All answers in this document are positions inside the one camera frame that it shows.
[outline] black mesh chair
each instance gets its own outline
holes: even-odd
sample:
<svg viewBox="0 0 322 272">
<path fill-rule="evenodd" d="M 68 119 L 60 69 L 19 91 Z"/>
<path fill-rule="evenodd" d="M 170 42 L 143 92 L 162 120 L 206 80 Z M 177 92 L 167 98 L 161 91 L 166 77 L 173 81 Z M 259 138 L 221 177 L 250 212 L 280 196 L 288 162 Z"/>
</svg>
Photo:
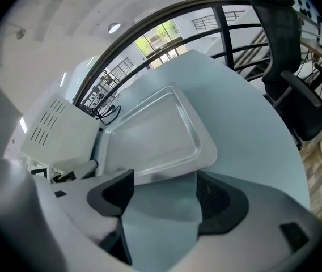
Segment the black mesh chair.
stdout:
<svg viewBox="0 0 322 272">
<path fill-rule="evenodd" d="M 266 33 L 271 60 L 262 81 L 292 134 L 311 140 L 322 130 L 322 99 L 293 75 L 301 63 L 300 29 L 294 0 L 250 0 Z"/>
</svg>

